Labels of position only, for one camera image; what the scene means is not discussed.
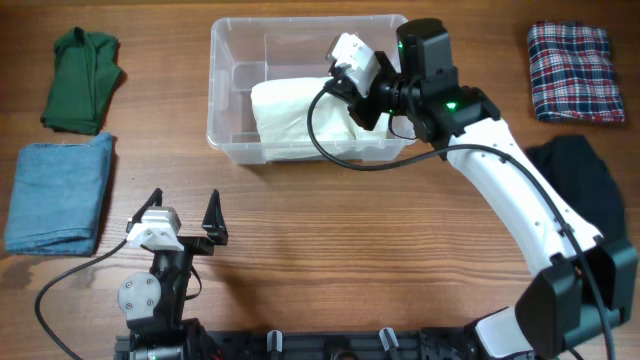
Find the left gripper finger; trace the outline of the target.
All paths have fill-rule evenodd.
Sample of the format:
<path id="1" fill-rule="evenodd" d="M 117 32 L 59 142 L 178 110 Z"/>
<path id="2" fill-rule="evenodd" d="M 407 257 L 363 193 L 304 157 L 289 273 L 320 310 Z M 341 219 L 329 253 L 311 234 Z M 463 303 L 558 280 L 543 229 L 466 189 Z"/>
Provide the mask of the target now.
<path id="1" fill-rule="evenodd" d="M 161 206 L 163 200 L 163 191 L 160 188 L 156 188 L 146 202 L 139 208 L 139 210 L 131 217 L 131 223 L 138 223 L 141 221 L 144 213 L 153 206 Z"/>
<path id="2" fill-rule="evenodd" d="M 228 231 L 221 208 L 220 192 L 214 189 L 205 211 L 201 227 L 209 238 L 227 238 Z"/>

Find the cream cloth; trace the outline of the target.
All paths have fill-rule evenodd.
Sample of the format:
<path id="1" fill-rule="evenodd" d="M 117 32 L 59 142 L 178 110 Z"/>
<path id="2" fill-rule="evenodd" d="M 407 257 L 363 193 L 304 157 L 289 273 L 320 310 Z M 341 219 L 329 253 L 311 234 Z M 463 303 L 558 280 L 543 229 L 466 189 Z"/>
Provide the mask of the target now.
<path id="1" fill-rule="evenodd" d="M 317 157 L 308 134 L 307 114 L 311 101 L 328 81 L 326 77 L 278 79 L 252 88 L 251 103 L 257 132 L 268 161 Z M 382 114 L 374 130 L 360 128 L 350 117 L 347 104 L 325 94 L 313 111 L 313 131 L 327 152 L 338 157 L 347 152 L 336 142 L 384 140 L 389 116 Z"/>

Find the plaid shirt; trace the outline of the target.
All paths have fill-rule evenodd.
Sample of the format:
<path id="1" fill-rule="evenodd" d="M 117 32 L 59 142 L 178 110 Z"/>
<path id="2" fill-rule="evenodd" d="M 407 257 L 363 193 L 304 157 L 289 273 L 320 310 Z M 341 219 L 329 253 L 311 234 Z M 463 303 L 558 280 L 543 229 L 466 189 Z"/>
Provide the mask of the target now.
<path id="1" fill-rule="evenodd" d="M 532 104 L 539 121 L 625 121 L 605 29 L 540 21 L 529 29 L 527 45 Z"/>

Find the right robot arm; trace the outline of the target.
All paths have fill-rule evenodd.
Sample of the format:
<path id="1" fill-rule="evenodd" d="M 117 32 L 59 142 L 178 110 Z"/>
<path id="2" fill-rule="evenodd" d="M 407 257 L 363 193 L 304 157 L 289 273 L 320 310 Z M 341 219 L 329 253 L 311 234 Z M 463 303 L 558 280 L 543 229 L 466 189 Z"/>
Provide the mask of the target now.
<path id="1" fill-rule="evenodd" d="M 638 266 L 634 247 L 609 240 L 567 204 L 518 147 L 499 109 L 463 86 L 441 21 L 412 20 L 396 31 L 400 62 L 358 36 L 338 35 L 327 53 L 324 91 L 372 130 L 382 115 L 406 117 L 432 154 L 482 194 L 516 240 L 532 282 L 515 305 L 465 329 L 473 359 L 553 358 L 631 316 Z"/>

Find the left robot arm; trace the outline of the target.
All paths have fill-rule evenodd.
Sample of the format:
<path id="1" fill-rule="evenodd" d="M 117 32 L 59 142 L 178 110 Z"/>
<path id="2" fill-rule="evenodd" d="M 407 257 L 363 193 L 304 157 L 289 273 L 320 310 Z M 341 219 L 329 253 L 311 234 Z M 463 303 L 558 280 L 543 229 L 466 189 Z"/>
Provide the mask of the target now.
<path id="1" fill-rule="evenodd" d="M 184 319 L 189 280 L 199 275 L 196 256 L 211 256 L 228 243 L 220 193 L 212 192 L 202 221 L 204 236 L 182 236 L 176 210 L 162 205 L 163 192 L 154 190 L 128 220 L 125 243 L 153 254 L 148 271 L 123 281 L 117 302 L 130 330 L 116 339 L 116 359 L 222 359 L 223 351 L 196 318 Z"/>

